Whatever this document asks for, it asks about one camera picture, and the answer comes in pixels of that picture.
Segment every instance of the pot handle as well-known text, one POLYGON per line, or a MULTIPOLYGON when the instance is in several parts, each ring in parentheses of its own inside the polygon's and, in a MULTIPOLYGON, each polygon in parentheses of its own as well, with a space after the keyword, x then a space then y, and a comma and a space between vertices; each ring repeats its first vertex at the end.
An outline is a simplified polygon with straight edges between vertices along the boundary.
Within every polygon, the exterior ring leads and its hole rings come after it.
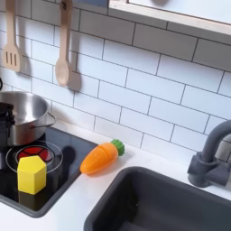
POLYGON ((57 118, 56 118, 55 115, 53 115, 53 114, 50 113, 50 112, 48 113, 48 115, 51 116, 51 117, 53 118, 54 121, 53 121, 52 123, 47 124, 47 125, 31 125, 30 128, 33 129, 33 128, 38 128, 38 127, 49 127, 49 126, 53 126, 53 125, 56 123, 57 118))

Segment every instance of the carrot green top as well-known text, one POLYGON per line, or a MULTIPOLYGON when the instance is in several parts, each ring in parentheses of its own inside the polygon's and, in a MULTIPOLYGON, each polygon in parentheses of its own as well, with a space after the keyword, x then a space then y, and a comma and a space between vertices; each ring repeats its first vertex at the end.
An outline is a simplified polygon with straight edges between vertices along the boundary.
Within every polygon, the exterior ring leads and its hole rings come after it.
POLYGON ((122 156, 125 153, 125 146, 124 146, 124 144, 121 141, 119 141, 119 140, 113 140, 111 143, 118 150, 118 155, 119 156, 122 156))

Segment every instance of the yellow block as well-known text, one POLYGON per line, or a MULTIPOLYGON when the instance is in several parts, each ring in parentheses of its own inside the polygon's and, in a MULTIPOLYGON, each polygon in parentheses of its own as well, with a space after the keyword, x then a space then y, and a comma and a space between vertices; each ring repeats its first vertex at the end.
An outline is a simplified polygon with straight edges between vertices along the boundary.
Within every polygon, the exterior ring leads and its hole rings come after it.
POLYGON ((47 166, 39 156, 21 158, 17 172, 19 191, 35 195, 46 186, 47 166))

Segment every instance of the white subway tile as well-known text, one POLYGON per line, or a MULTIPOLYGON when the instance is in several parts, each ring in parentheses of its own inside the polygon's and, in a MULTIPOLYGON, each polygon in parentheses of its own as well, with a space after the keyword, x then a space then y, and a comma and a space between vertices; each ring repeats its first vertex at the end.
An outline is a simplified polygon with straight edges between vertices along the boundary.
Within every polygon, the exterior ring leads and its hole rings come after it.
POLYGON ((77 72, 106 82, 124 86, 127 68, 79 54, 77 60, 77 72))
POLYGON ((21 72, 48 82, 52 82, 52 65, 23 57, 21 72))
POLYGON ((140 148, 143 134, 131 128, 96 118, 95 132, 140 148))
POLYGON ((207 136, 205 134, 196 133, 179 126, 175 126, 171 138, 172 143, 190 148, 197 152, 201 152, 203 150, 206 140, 207 136))
POLYGON ((151 97, 118 86, 100 82, 98 97, 105 101, 147 114, 151 97))
POLYGON ((225 119, 211 116, 208 120, 205 134, 210 134, 216 126, 218 126, 219 124, 221 124, 225 121, 226 121, 225 119))
POLYGON ((6 18, 3 12, 0 12, 0 30, 6 32, 6 18))
MULTIPOLYGON (((0 0, 0 11, 5 11, 5 1, 0 0)), ((16 0, 15 1, 15 14, 23 17, 31 17, 31 0, 16 0)))
MULTIPOLYGON (((53 74, 53 83, 59 85, 55 76, 55 68, 53 74)), ((76 72, 72 72, 69 83, 66 86, 66 88, 79 91, 92 97, 97 97, 98 86, 99 80, 78 74, 76 72)))
POLYGON ((150 116, 122 109, 120 124, 169 141, 173 125, 150 116))
POLYGON ((231 98, 186 86, 182 104, 199 111, 231 119, 231 98))
POLYGON ((53 44, 54 26, 16 17, 16 33, 28 39, 53 44))
POLYGON ((199 132, 204 132, 208 120, 208 115, 204 113, 154 97, 149 115, 199 132))
POLYGON ((73 106, 74 92, 67 88, 56 86, 39 79, 32 79, 32 92, 35 95, 46 97, 63 105, 73 106))
POLYGON ((60 120, 93 130, 95 117, 85 112, 78 111, 69 106, 64 106, 56 102, 52 103, 52 113, 60 120))
POLYGON ((6 84, 3 84, 3 88, 1 89, 2 92, 4 91, 12 91, 12 87, 6 84))
POLYGON ((223 71, 162 55, 158 76, 217 92, 223 71))
POLYGON ((104 60, 128 68, 138 69, 155 75, 159 59, 160 54, 117 42, 105 41, 104 60))
POLYGON ((142 149, 187 166, 190 164, 192 156, 196 154, 192 150, 160 140, 148 134, 145 134, 143 137, 142 149))
POLYGON ((134 23, 108 17, 102 14, 82 11, 80 31, 103 37, 105 39, 132 44, 134 23))
POLYGON ((3 55, 3 50, 0 50, 0 67, 3 67, 3 65, 4 65, 2 55, 3 55))
MULTIPOLYGON (((60 27, 55 27, 54 45, 60 47, 60 27)), ((102 59, 104 40, 82 32, 70 32, 69 49, 78 53, 102 59)))
MULTIPOLYGON (((31 40, 16 36, 16 42, 22 55, 31 57, 31 40)), ((0 32, 0 49, 3 49, 7 43, 6 32, 0 32)))
POLYGON ((26 92, 25 90, 21 90, 19 88, 12 88, 12 91, 22 91, 22 92, 26 92))
POLYGON ((208 39, 216 42, 223 42, 231 45, 230 35, 224 33, 207 31, 197 27, 171 22, 169 22, 168 24, 168 30, 174 32, 182 32, 199 38, 208 39))
POLYGON ((122 18, 122 19, 126 19, 132 22, 160 27, 163 29, 167 27, 167 21, 163 21, 160 19, 152 18, 152 17, 146 17, 140 14, 132 14, 132 13, 128 13, 125 11, 120 11, 120 10, 110 9, 110 8, 109 8, 108 14, 116 18, 122 18))
MULTIPOLYGON (((56 65, 60 56, 60 49, 58 47, 50 46, 41 42, 32 41, 32 57, 36 60, 44 61, 46 63, 56 65)), ((72 70, 76 70, 77 53, 69 52, 69 60, 72 70)))
POLYGON ((129 69, 126 87, 145 94, 179 103, 184 85, 149 75, 137 70, 129 69))
POLYGON ((44 98, 48 104, 48 110, 49 112, 51 113, 51 104, 52 104, 52 101, 50 99, 47 99, 47 98, 44 98))
POLYGON ((45 23, 60 25, 60 5, 32 0, 32 18, 45 23))
POLYGON ((107 9, 105 7, 98 7, 90 4, 83 4, 79 2, 73 2, 73 6, 77 7, 78 9, 91 11, 99 14, 107 14, 107 9))
POLYGON ((231 97, 231 73, 230 72, 225 72, 225 75, 220 85, 219 93, 231 97))
POLYGON ((16 0, 15 1, 15 13, 17 15, 31 18, 31 0, 16 0))
POLYGON ((151 26, 137 24, 134 46, 184 60, 191 60, 197 39, 188 35, 168 32, 151 26))
POLYGON ((193 61, 214 68, 231 71, 231 46, 199 40, 193 61))
POLYGON ((119 121, 121 107, 116 106, 100 99, 89 97, 81 93, 75 94, 74 107, 89 112, 90 114, 111 120, 113 122, 119 121))
POLYGON ((0 77, 7 85, 31 92, 31 77, 12 70, 0 68, 0 77))
POLYGON ((0 0, 0 11, 5 11, 5 0, 0 0))
MULTIPOLYGON (((60 5, 32 0, 32 18, 45 23, 60 25, 60 5)), ((79 10, 72 9, 71 29, 79 29, 79 10)))

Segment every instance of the wooden spatula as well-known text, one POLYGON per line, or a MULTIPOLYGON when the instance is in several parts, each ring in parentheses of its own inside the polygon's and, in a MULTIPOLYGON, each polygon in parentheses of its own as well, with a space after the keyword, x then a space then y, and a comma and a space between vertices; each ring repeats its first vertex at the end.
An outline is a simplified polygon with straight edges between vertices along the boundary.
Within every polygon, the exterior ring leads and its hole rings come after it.
POLYGON ((7 27, 7 44, 3 50, 3 64, 6 68, 20 71, 21 53, 16 44, 15 35, 15 2, 14 0, 5 1, 6 8, 6 27, 7 27))
POLYGON ((66 86, 71 75, 69 65, 69 26, 72 12, 72 2, 62 0, 60 3, 61 28, 60 28, 60 58, 55 67, 56 78, 61 86, 66 86))

